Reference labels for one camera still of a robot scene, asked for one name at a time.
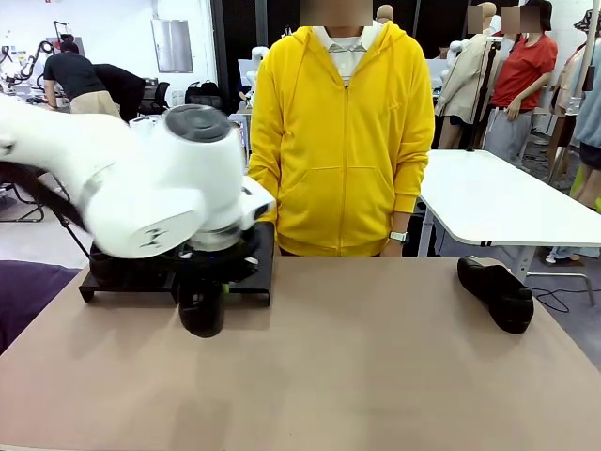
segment purple cushion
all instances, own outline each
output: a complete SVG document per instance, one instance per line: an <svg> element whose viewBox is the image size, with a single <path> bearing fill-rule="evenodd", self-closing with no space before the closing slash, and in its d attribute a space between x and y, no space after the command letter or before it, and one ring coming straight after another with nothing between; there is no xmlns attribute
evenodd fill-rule
<svg viewBox="0 0 601 451"><path fill-rule="evenodd" d="M78 272L28 261L0 261L0 354Z"/></svg>

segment black shirt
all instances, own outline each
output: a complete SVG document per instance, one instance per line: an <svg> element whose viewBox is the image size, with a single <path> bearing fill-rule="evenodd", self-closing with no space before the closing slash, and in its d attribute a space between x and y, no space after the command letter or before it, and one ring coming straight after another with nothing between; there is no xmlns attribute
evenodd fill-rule
<svg viewBox="0 0 601 451"><path fill-rule="evenodd" d="M90 92L105 91L94 66L80 54L53 54L46 61L44 80L58 82L70 100Z"/></svg>
<svg viewBox="0 0 601 451"><path fill-rule="evenodd" d="M115 103L122 104L129 100L139 103L144 97L146 82L143 78L112 64L95 64L94 69Z"/></svg>

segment leather shoe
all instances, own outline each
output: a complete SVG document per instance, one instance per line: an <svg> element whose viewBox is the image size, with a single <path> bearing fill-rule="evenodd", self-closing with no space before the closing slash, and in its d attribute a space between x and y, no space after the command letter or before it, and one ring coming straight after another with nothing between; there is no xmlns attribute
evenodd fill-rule
<svg viewBox="0 0 601 451"><path fill-rule="evenodd" d="M510 334L526 332L534 315L532 292L505 267L464 257L457 262L457 274L461 285L488 306L499 327Z"/></svg>

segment hoodie pocket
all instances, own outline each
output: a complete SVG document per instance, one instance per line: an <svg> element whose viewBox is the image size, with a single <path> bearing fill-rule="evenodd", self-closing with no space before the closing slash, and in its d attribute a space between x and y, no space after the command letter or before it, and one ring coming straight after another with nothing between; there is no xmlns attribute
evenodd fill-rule
<svg viewBox="0 0 601 451"><path fill-rule="evenodd" d="M362 246L385 240L394 209L393 181L377 167L349 167L343 222L343 245Z"/></svg>
<svg viewBox="0 0 601 451"><path fill-rule="evenodd" d="M338 246L342 168L309 169L278 196L278 234L314 246Z"/></svg>

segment tabletop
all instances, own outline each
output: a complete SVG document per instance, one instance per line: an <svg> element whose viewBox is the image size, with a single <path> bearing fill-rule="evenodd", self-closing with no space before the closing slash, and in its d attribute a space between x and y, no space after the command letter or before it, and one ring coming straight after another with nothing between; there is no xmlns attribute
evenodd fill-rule
<svg viewBox="0 0 601 451"><path fill-rule="evenodd" d="M0 357L0 443L44 449L565 451L601 379L537 305L501 331L445 258L276 260L271 310L217 337L171 300L82 302L80 274Z"/></svg>
<svg viewBox="0 0 601 451"><path fill-rule="evenodd" d="M495 155L431 150L422 199L457 241L601 246L601 215Z"/></svg>

